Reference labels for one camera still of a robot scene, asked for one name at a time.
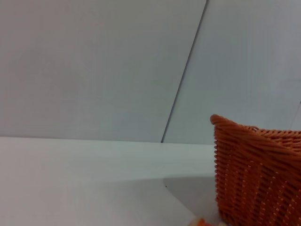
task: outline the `woven texture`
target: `woven texture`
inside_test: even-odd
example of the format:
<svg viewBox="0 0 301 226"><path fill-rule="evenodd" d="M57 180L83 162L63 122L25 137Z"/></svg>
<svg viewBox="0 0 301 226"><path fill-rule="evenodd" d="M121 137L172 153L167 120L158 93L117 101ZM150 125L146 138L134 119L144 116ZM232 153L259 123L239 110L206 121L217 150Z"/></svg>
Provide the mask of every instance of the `woven texture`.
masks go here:
<svg viewBox="0 0 301 226"><path fill-rule="evenodd" d="M216 200L233 226L301 226L301 131L267 130L212 115Z"/></svg>

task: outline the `white wall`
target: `white wall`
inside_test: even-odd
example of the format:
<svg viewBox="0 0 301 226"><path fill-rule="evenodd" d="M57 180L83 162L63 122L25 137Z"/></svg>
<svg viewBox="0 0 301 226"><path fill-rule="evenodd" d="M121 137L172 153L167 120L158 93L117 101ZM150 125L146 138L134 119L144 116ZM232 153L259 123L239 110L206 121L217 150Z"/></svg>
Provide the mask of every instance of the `white wall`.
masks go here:
<svg viewBox="0 0 301 226"><path fill-rule="evenodd" d="M212 144L211 114L289 129L301 100L301 2L210 0L165 142Z"/></svg>
<svg viewBox="0 0 301 226"><path fill-rule="evenodd" d="M160 141L204 5L0 1L0 136Z"/></svg>

